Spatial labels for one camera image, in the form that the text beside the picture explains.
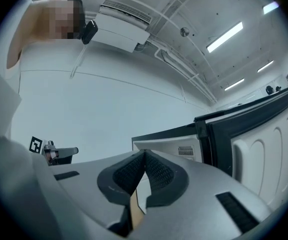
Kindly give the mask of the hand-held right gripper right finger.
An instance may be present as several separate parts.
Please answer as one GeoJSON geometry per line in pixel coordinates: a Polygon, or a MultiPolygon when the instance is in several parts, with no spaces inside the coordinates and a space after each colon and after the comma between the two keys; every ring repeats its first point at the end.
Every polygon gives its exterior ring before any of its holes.
{"type": "Polygon", "coordinates": [[[216,167],[145,151],[151,187],[134,240],[232,240],[263,222],[271,209],[216,167]]]}

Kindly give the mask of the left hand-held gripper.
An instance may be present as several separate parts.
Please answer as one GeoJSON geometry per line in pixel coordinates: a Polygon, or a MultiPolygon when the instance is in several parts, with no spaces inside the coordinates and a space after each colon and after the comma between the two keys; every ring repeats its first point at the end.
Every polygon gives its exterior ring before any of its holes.
{"type": "Polygon", "coordinates": [[[71,164],[72,156],[79,152],[77,147],[57,148],[52,140],[32,137],[29,151],[41,154],[49,166],[71,164]]]}

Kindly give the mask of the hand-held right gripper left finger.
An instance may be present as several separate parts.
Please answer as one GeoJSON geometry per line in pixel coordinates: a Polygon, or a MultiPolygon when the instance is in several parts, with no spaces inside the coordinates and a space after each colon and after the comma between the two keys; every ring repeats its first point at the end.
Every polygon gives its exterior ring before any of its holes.
{"type": "Polygon", "coordinates": [[[90,219],[121,237],[132,232],[131,196],[144,174],[144,151],[51,169],[57,183],[90,219]]]}

